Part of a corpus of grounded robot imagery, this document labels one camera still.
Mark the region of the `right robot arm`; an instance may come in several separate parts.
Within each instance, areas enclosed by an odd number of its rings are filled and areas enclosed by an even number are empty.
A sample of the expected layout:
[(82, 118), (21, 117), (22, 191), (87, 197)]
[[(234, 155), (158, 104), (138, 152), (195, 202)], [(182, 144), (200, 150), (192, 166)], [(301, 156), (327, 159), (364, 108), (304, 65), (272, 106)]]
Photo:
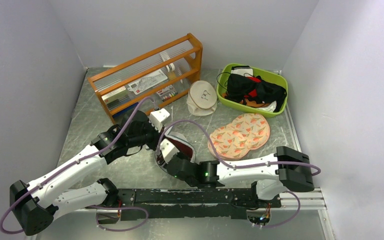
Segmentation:
[(285, 191), (306, 193), (315, 189), (315, 166), (310, 164), (309, 156), (287, 146), (278, 146), (275, 153), (260, 158), (225, 162), (194, 163), (178, 152), (164, 168), (190, 187), (217, 188), (240, 181), (255, 182), (249, 197), (255, 207), (262, 207)]

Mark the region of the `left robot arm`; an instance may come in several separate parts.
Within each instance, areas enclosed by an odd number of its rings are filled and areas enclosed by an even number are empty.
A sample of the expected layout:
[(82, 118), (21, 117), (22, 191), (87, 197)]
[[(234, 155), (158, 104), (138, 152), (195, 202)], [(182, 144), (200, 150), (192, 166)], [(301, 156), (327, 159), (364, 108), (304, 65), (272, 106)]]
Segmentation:
[(78, 209), (103, 205), (114, 207), (119, 200), (118, 188), (107, 178), (71, 190), (70, 187), (95, 170), (128, 156), (134, 147), (156, 150), (170, 114), (164, 109), (146, 115), (134, 110), (122, 122), (100, 133), (77, 155), (51, 172), (30, 182), (18, 180), (9, 188), (9, 210), (21, 226), (20, 233), (34, 236), (54, 220)]

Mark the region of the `white mesh laundry bag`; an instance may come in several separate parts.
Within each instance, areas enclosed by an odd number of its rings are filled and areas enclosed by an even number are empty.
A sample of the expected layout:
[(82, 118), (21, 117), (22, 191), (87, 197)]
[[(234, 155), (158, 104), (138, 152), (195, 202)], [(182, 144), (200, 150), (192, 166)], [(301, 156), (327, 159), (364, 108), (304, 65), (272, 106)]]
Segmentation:
[[(181, 139), (184, 139), (185, 141), (187, 141), (187, 138), (182, 134), (182, 133), (179, 133), (179, 132), (176, 132), (176, 131), (173, 131), (172, 128), (169, 128), (168, 131), (164, 134), (164, 137), (171, 137), (171, 138), (174, 138), (174, 137), (177, 137), (177, 138), (181, 138)], [(159, 149), (155, 152), (155, 159), (156, 159), (156, 153), (158, 153), (160, 151), (160, 143), (157, 145), (159, 147)], [(167, 172), (167, 165), (165, 167), (161, 167), (159, 166), (164, 172), (168, 173)]]

